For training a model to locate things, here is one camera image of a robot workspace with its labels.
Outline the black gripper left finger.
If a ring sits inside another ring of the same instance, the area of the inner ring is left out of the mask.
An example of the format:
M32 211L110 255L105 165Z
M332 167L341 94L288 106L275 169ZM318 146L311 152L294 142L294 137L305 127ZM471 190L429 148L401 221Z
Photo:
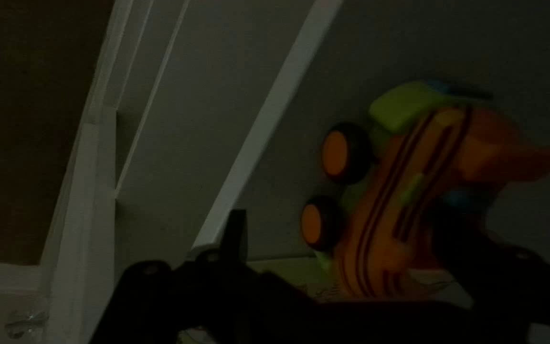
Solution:
M89 344L179 344L204 331L215 344L313 344L313 303L246 261L246 213L181 266L143 261L124 270Z

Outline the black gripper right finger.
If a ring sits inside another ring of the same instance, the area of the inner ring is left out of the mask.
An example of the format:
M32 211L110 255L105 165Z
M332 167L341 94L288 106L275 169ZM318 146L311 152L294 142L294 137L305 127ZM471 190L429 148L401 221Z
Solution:
M494 244L454 209L433 209L431 226L431 251L473 301L483 344L529 344L534 324L550 328L550 263Z

